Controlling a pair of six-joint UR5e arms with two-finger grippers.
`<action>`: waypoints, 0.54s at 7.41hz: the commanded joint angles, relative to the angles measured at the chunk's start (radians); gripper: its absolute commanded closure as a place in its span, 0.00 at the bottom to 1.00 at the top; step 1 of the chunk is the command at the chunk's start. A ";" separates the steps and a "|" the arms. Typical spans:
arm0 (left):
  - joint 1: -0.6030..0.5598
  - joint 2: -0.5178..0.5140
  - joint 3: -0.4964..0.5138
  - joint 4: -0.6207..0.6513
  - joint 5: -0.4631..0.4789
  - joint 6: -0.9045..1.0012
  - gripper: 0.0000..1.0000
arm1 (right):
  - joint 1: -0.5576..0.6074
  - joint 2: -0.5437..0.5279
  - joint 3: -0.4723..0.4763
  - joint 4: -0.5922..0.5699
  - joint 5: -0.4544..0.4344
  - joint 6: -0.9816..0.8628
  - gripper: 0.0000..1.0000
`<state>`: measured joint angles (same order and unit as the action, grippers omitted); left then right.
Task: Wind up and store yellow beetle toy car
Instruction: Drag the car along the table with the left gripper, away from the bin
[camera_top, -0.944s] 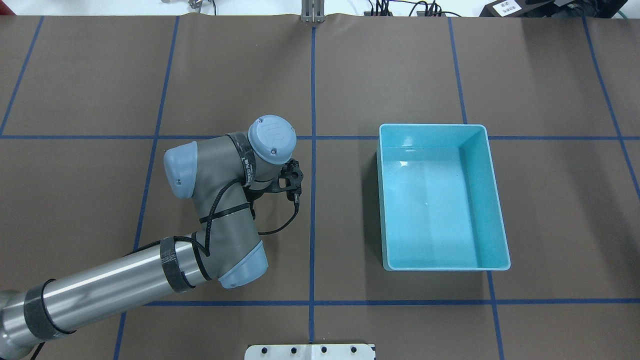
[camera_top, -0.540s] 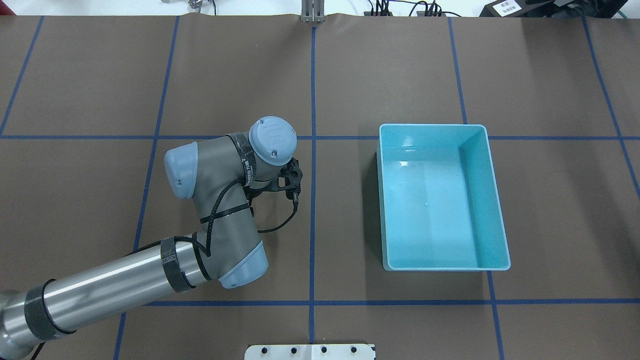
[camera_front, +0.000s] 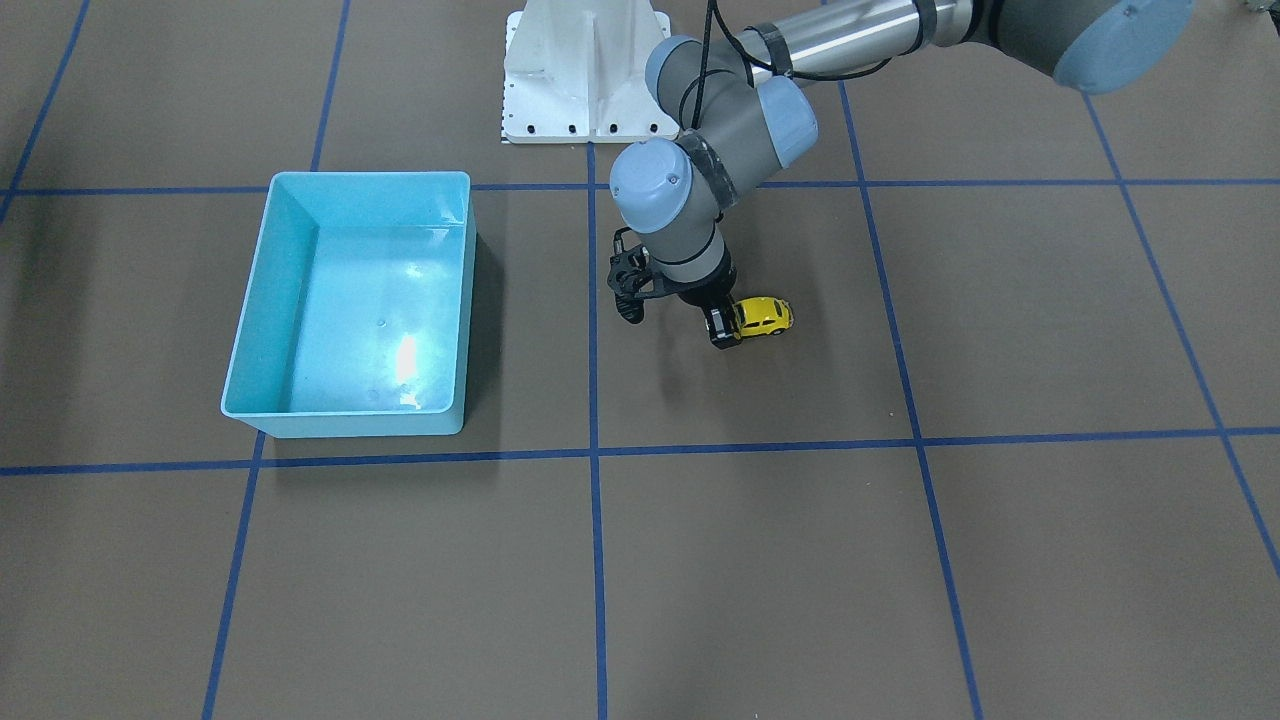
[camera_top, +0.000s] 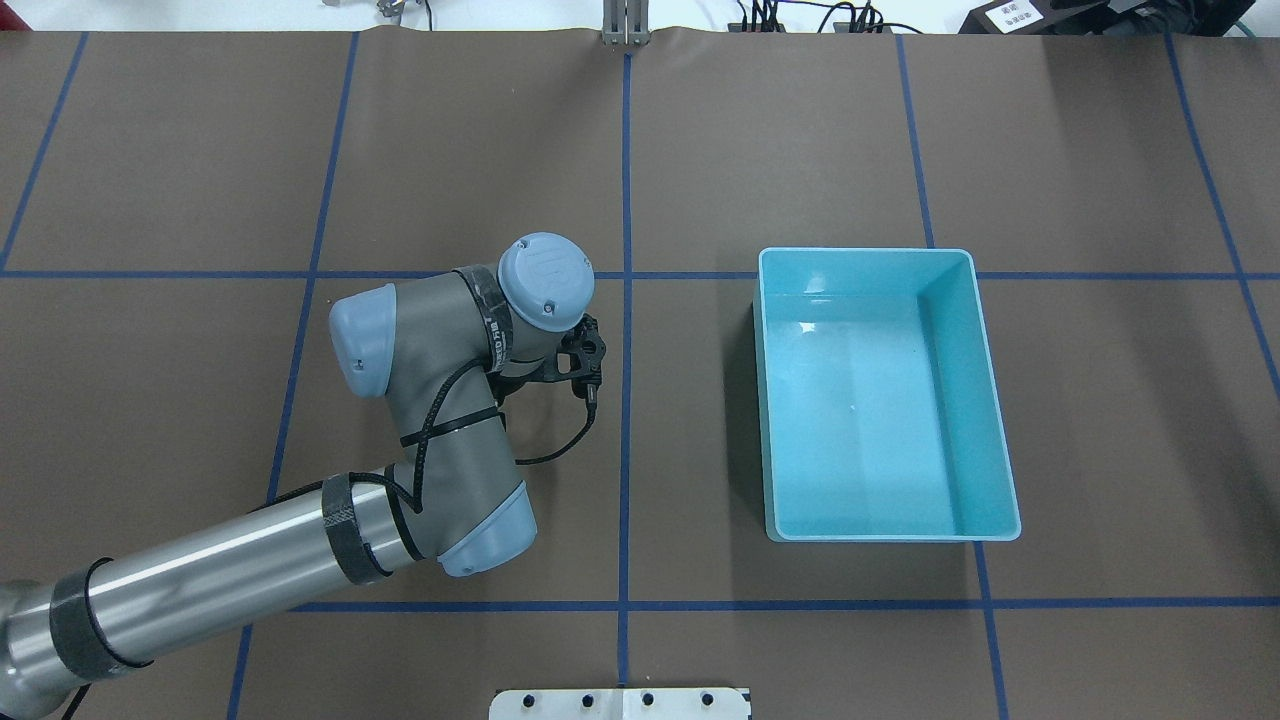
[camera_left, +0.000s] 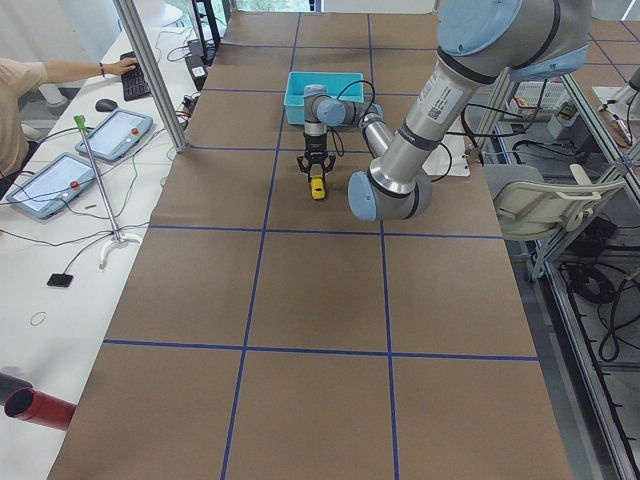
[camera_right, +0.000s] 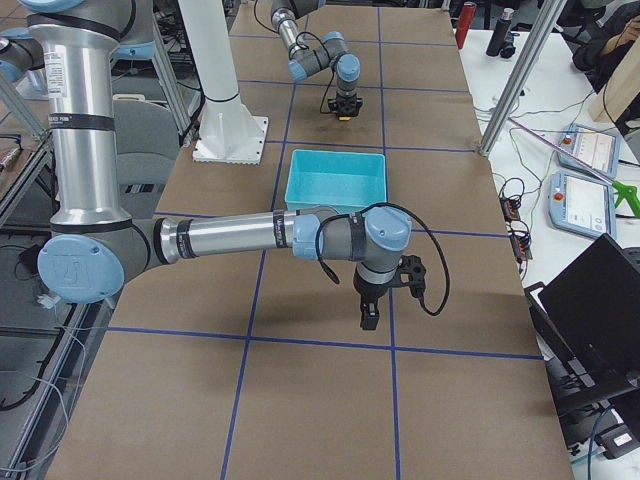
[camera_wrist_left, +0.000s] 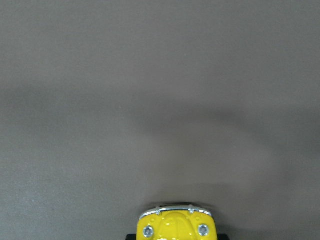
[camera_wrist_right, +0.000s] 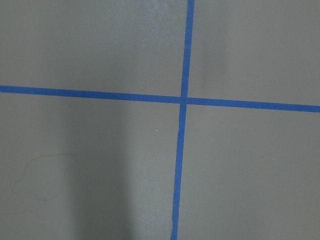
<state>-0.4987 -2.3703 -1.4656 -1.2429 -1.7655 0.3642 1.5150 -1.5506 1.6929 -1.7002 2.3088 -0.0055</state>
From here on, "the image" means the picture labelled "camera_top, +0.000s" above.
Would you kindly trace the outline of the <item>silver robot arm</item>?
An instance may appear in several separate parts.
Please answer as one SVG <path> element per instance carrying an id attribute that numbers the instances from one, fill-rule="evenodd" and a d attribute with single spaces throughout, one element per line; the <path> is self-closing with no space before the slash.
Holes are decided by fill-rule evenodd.
<path id="1" fill-rule="evenodd" d="M 538 536 L 507 398 L 566 383 L 593 428 L 605 342 L 593 260 L 550 232 L 488 264 L 335 301 L 328 327 L 353 395 L 380 398 L 399 456 L 282 491 L 256 509 L 54 583 L 3 585 L 3 716 L 72 717 L 90 687 L 424 560 L 472 577 Z"/>

